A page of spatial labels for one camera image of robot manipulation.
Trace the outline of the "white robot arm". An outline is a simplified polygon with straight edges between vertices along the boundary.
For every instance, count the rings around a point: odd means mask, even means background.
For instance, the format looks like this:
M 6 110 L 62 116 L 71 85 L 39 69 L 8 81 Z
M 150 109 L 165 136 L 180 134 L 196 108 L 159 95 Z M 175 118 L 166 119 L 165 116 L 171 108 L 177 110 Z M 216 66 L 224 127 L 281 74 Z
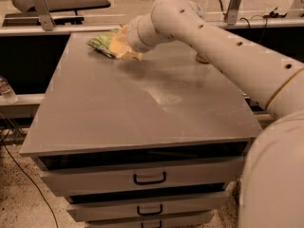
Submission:
M 274 122 L 252 144 L 242 174 L 238 228 L 304 228 L 304 65 L 205 22 L 187 0 L 155 0 L 128 26 L 147 52 L 179 40 L 206 58 Z

